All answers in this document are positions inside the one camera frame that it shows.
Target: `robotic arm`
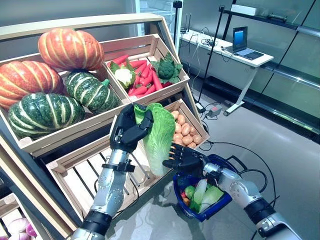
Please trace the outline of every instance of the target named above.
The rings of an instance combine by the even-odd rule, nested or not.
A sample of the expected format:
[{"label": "robotic arm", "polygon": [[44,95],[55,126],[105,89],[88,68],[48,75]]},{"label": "robotic arm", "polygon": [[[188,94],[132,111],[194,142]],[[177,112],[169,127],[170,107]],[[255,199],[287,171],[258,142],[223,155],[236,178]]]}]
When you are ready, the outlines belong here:
[{"label": "robotic arm", "polygon": [[261,237],[268,240],[301,240],[286,220],[259,193],[257,186],[236,172],[209,161],[204,154],[173,143],[170,159],[163,165],[178,172],[204,176],[208,182],[227,192],[247,213]]},{"label": "robotic arm", "polygon": [[128,159],[129,154],[136,149],[138,141],[148,134],[153,122],[152,113],[148,110],[142,122],[136,124],[133,104],[126,106],[115,117],[111,127],[112,152],[109,161],[102,165],[93,205],[71,240],[105,240],[111,220],[124,201],[126,174],[135,170]]}]

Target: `green striped squash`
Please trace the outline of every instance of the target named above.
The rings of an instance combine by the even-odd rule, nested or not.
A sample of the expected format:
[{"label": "green striped squash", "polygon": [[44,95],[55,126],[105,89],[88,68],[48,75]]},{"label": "green striped squash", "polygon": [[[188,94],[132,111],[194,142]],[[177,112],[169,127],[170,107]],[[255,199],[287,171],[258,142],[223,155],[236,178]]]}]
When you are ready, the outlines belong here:
[{"label": "green striped squash", "polygon": [[24,96],[9,109],[12,130],[21,138],[37,139],[85,118],[84,108],[72,97],[42,92]]},{"label": "green striped squash", "polygon": [[109,80],[99,81],[87,71],[73,71],[65,81],[68,94],[92,113],[103,113],[120,105],[117,95],[109,89]]}]

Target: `basket handle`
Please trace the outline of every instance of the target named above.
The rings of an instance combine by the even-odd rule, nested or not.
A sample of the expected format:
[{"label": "basket handle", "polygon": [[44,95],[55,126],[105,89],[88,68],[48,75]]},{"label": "basket handle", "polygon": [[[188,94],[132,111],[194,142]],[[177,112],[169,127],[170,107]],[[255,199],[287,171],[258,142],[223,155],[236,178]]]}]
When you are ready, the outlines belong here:
[{"label": "basket handle", "polygon": [[237,158],[235,155],[232,155],[232,156],[228,157],[225,161],[229,162],[230,159],[234,159],[238,164],[240,164],[241,167],[243,168],[242,171],[248,170],[247,166],[239,158]]}]

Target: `produce display stand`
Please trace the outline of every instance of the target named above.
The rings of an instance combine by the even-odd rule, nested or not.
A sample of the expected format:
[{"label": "produce display stand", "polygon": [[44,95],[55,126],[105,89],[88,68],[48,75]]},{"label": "produce display stand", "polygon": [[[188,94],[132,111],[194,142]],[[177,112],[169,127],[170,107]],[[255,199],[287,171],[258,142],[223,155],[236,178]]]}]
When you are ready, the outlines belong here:
[{"label": "produce display stand", "polygon": [[0,226],[0,236],[8,236],[7,228],[16,219],[27,218],[36,232],[37,240],[54,240],[48,230],[37,218],[23,206],[14,193],[0,199],[0,219],[4,226]]},{"label": "produce display stand", "polygon": [[[107,135],[47,164],[53,178],[81,219],[87,215],[94,202],[94,184],[102,171],[102,164],[110,154],[110,136]],[[133,156],[130,155],[129,159],[135,166],[135,170],[127,174],[121,210],[137,199],[137,191],[133,183],[139,195],[142,195],[161,179],[150,172],[149,163],[140,142]]]},{"label": "produce display stand", "polygon": [[[47,32],[53,28],[73,28],[76,30],[85,30],[89,28],[131,24],[144,24],[145,34],[147,36],[134,37],[135,41],[130,41],[130,43],[140,44],[140,41],[148,41],[148,46],[144,46],[145,48],[143,49],[143,52],[136,52],[135,54],[133,54],[133,56],[131,56],[131,58],[147,58],[148,61],[153,61],[159,60],[167,52],[170,52],[172,55],[172,59],[176,63],[181,63],[165,19],[162,16],[158,16],[152,13],[76,17],[4,26],[0,27],[0,40],[9,41],[16,38],[39,36],[42,33]],[[115,48],[120,49],[119,45],[117,46],[116,43],[119,43],[121,41],[125,41],[125,39],[105,41],[101,44],[102,46],[108,46],[109,48],[110,44],[113,43]],[[107,54],[105,48],[104,50],[106,52],[106,54],[104,55],[105,61],[111,60],[112,54]],[[38,53],[35,53],[1,61],[0,65],[14,60],[33,60],[42,62],[40,55]],[[59,73],[62,76],[66,74],[65,72],[61,71],[59,71]],[[5,173],[23,192],[23,194],[34,204],[34,206],[41,212],[41,214],[64,238],[72,231],[74,231],[77,225],[70,218],[68,212],[63,211],[63,209],[65,208],[62,208],[61,206],[65,202],[48,194],[50,192],[48,186],[46,186],[45,184],[40,184],[39,178],[41,176],[37,176],[37,180],[37,178],[35,177],[35,175],[37,175],[37,169],[41,169],[40,167],[46,169],[48,171],[48,176],[51,173],[53,179],[57,182],[58,186],[65,194],[67,200],[75,209],[76,214],[82,219],[82,215],[86,214],[86,212],[88,211],[88,205],[90,203],[88,202],[85,207],[85,205],[83,205],[83,202],[81,203],[80,200],[75,197],[75,193],[70,191],[70,188],[68,188],[67,186],[68,175],[71,176],[72,174],[70,171],[74,171],[74,168],[77,169],[81,164],[89,164],[88,162],[98,162],[98,160],[90,161],[88,159],[96,158],[96,154],[99,154],[101,153],[101,151],[103,152],[106,150],[106,148],[108,147],[108,136],[105,136],[104,138],[100,138],[100,136],[96,137],[97,131],[105,130],[107,126],[110,126],[113,118],[112,115],[118,114],[121,109],[130,102],[130,100],[134,102],[134,100],[128,98],[126,92],[122,88],[120,88],[120,85],[117,82],[114,81],[112,73],[109,69],[107,69],[106,66],[104,66],[103,69],[99,69],[96,74],[98,76],[100,75],[101,77],[109,77],[111,88],[113,88],[113,90],[122,100],[122,105],[118,108],[113,109],[112,112],[106,112],[91,116],[90,118],[82,122],[76,123],[70,127],[54,132],[38,140],[31,140],[27,138],[21,141],[21,139],[15,136],[13,131],[10,129],[10,126],[8,125],[6,119],[6,111],[1,111],[1,118],[5,122],[5,125],[8,127],[9,133],[6,133],[8,134],[7,136],[5,135],[3,137],[0,137],[0,165]],[[159,91],[159,93],[155,92],[153,95],[151,94],[150,96],[138,99],[137,102],[148,104],[159,102],[164,99],[172,102],[172,99],[174,97],[176,97],[177,99],[177,96],[179,96],[179,99],[182,96],[185,104],[179,104],[176,102],[173,103],[173,105],[168,105],[167,107],[171,108],[172,106],[172,109],[179,110],[179,112],[181,114],[184,114],[188,121],[190,121],[195,127],[196,124],[193,123],[193,121],[198,121],[198,127],[200,126],[201,128],[197,128],[197,131],[203,137],[203,139],[206,139],[208,136],[206,136],[206,134],[203,132],[203,128],[200,124],[201,120],[197,113],[197,108],[193,100],[190,87],[187,83],[189,78],[183,70],[180,73],[179,79],[180,82],[173,84],[172,86],[170,86],[171,88],[164,88],[163,90]],[[13,150],[12,146],[10,146],[10,144],[6,142],[6,138],[8,139],[12,137],[14,141],[11,141],[11,144],[17,145],[17,147],[14,146],[15,150]],[[80,140],[81,142],[76,146],[77,149],[73,149],[72,143],[78,140]],[[29,164],[23,158],[19,157],[23,155],[21,153],[23,151],[31,154],[34,161],[38,164],[37,167],[33,166],[32,169],[30,169],[31,164]],[[141,144],[139,145],[137,151],[143,153],[143,147]],[[141,194],[160,179],[158,177],[152,177],[151,173],[148,172],[149,166],[145,161],[145,159],[140,160],[142,167],[140,168],[139,166],[137,166],[137,172],[133,175],[136,179],[136,183],[139,182],[136,185],[140,185],[138,189]],[[136,197],[135,190],[133,189],[133,186],[130,185],[131,182],[127,181],[127,183],[128,185],[126,185],[126,190],[128,191],[129,195],[127,195],[125,198],[123,206],[124,208],[130,205]]]},{"label": "produce display stand", "polygon": [[[129,37],[112,41],[102,42],[102,47],[107,52],[104,52],[104,60],[109,62],[123,55],[129,55],[128,59],[132,60],[146,60],[147,64],[151,64],[150,61],[160,61],[164,59],[167,53],[171,54],[171,57],[175,64],[178,63],[175,56],[170,52],[165,43],[159,37],[158,34],[146,35],[146,36],[137,36]],[[111,69],[107,67],[110,71],[112,80],[117,82],[114,74],[111,72]],[[119,84],[123,94],[130,99],[132,102],[139,103],[142,105],[156,103],[163,99],[173,96],[174,94],[181,92],[187,85],[189,81],[189,76],[186,72],[181,69],[179,74],[179,82],[167,86],[161,90],[150,93],[144,97],[137,98],[135,96],[129,97],[124,88]]]}]

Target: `orange pumpkin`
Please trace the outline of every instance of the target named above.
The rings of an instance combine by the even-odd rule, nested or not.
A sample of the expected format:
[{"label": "orange pumpkin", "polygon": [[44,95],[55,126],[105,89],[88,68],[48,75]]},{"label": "orange pumpkin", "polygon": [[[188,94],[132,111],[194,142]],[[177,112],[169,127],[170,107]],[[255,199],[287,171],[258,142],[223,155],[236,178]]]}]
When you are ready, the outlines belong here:
[{"label": "orange pumpkin", "polygon": [[59,93],[64,87],[60,75],[37,61],[12,61],[0,67],[0,106],[8,109],[31,93]]},{"label": "orange pumpkin", "polygon": [[100,43],[85,31],[55,28],[41,35],[38,49],[43,60],[63,70],[96,70],[104,62]]}]

